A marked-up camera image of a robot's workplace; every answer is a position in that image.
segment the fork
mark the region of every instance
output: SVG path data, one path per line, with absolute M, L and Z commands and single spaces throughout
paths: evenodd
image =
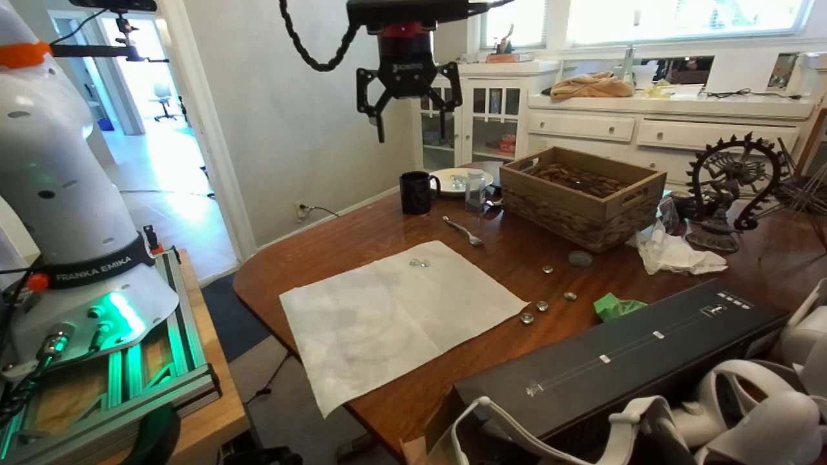
M 483 240 L 480 240 L 478 236 L 473 236 L 469 229 L 462 229 L 460 223 L 451 220 L 448 214 L 441 214 L 441 223 L 448 223 L 451 229 L 456 229 L 456 231 L 465 234 L 465 239 L 469 239 L 471 248 L 483 245 Z

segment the black mug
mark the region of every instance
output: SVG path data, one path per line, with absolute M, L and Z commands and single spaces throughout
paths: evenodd
M 431 205 L 436 196 L 431 195 L 431 183 L 434 183 L 434 191 L 440 195 L 441 191 L 440 179 L 427 170 L 409 170 L 398 176 L 398 191 L 400 191 L 407 214 L 431 213 Z

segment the drawer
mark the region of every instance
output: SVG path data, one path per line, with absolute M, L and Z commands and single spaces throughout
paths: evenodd
M 693 152 L 639 152 L 635 163 L 652 170 L 668 174 L 668 187 L 672 191 L 688 191 L 690 187 L 690 163 L 699 160 Z
M 569 138 L 527 138 L 527 156 L 546 152 L 551 147 L 590 152 L 598 159 L 622 160 L 634 163 L 634 146 L 615 146 L 615 142 L 599 142 L 599 139 L 569 139 Z
M 628 117 L 533 114 L 529 133 L 571 139 L 631 142 L 635 123 Z
M 799 138 L 797 127 L 642 123 L 635 142 L 642 147 L 706 150 L 706 146 L 717 146 L 718 139 L 732 138 L 743 139 L 749 133 L 754 139 L 762 138 L 774 146 L 784 139 L 787 150 L 793 150 Z

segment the crumpled paper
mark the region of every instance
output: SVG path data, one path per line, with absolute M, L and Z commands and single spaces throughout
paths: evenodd
M 440 240 L 280 301 L 323 416 L 524 309 Z
M 639 256 L 647 274 L 718 274 L 726 258 L 714 252 L 696 252 L 686 239 L 670 236 L 661 223 L 635 236 Z

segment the window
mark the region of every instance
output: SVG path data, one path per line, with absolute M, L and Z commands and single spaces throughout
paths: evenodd
M 546 0 L 514 0 L 501 8 L 492 8 L 483 17 L 483 49 L 494 49 L 510 31 L 514 49 L 542 46 Z
M 569 43 L 792 34 L 810 8 L 811 0 L 571 0 Z

